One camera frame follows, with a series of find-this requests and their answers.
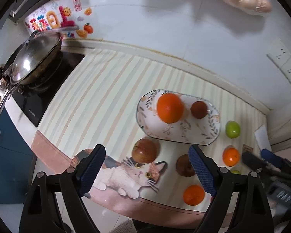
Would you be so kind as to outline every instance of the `cat print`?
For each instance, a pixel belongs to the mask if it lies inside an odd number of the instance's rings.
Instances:
[[[71,166],[76,167],[81,159],[87,157],[91,152],[92,149],[86,149],[78,153],[72,159]],[[132,157],[118,162],[106,156],[93,187],[99,190],[112,188],[122,196],[137,199],[142,187],[150,187],[155,192],[159,191],[156,184],[166,168],[167,162],[165,161],[141,164],[134,161]]]

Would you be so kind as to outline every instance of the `fruit plate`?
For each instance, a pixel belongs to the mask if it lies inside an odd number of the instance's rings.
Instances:
[[[157,100],[165,93],[176,94],[184,103],[182,118],[176,123],[165,123],[157,115]],[[191,106],[196,101],[203,101],[207,105],[207,115],[202,119],[196,119],[191,114]],[[180,143],[210,145],[221,131],[220,113],[210,101],[164,89],[153,90],[141,97],[137,105],[136,120],[149,137]]]

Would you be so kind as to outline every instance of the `sun sticker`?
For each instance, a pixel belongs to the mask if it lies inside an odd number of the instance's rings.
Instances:
[[[64,15],[65,15],[66,17],[70,16],[70,15],[71,15],[71,9],[68,8],[68,7],[64,8]]]

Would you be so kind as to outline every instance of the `small card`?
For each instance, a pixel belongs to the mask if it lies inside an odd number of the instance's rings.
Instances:
[[[250,147],[250,146],[248,146],[248,145],[246,145],[246,144],[244,144],[244,145],[243,145],[243,153],[244,153],[244,152],[250,152],[250,153],[253,153],[253,148]]]

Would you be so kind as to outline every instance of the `blue gripper pad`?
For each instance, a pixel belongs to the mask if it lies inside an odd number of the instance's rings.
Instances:
[[[189,160],[196,172],[199,181],[201,182],[205,192],[211,194],[211,196],[216,196],[216,189],[214,187],[213,176],[209,172],[207,166],[202,161],[198,153],[195,151],[193,146],[189,148]]]
[[[79,188],[78,193],[81,197],[84,196],[84,194],[87,194],[92,188],[96,176],[106,159],[106,150],[102,145],[97,145],[92,153],[95,154],[94,157],[80,176],[81,187]]]
[[[278,168],[282,166],[282,158],[270,152],[268,149],[261,150],[261,157]]]

